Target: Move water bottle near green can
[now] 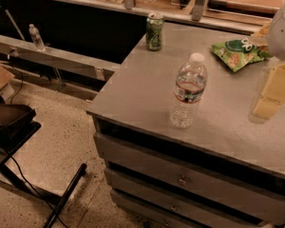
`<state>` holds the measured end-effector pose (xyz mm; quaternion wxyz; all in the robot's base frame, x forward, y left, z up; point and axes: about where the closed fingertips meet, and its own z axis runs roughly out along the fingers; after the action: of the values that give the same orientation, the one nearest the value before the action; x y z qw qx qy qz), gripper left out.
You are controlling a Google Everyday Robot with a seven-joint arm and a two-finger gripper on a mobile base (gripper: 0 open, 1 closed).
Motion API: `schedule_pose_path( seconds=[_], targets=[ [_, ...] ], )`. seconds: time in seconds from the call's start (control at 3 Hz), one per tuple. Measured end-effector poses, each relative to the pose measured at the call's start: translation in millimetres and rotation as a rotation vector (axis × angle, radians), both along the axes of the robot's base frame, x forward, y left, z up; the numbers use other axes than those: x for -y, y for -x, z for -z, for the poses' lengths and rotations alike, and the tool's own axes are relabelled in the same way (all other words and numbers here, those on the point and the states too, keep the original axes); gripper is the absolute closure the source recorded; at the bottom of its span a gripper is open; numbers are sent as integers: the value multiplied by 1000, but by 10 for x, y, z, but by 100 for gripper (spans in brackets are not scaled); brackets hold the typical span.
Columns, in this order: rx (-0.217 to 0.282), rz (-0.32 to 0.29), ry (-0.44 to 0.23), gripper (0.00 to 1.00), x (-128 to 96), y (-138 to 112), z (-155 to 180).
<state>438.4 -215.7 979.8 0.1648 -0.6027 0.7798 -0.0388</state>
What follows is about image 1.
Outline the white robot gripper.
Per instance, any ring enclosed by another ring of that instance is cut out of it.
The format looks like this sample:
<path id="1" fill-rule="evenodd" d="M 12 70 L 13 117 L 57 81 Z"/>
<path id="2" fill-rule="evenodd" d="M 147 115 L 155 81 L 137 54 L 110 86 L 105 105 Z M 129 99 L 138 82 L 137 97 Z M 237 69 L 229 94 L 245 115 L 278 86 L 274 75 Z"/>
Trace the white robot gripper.
<path id="1" fill-rule="evenodd" d="M 277 11 L 270 25 L 268 48 L 276 58 L 285 61 L 285 4 Z M 283 104 L 285 104 L 285 63 L 269 70 L 253 114 L 262 119 L 271 119 Z"/>

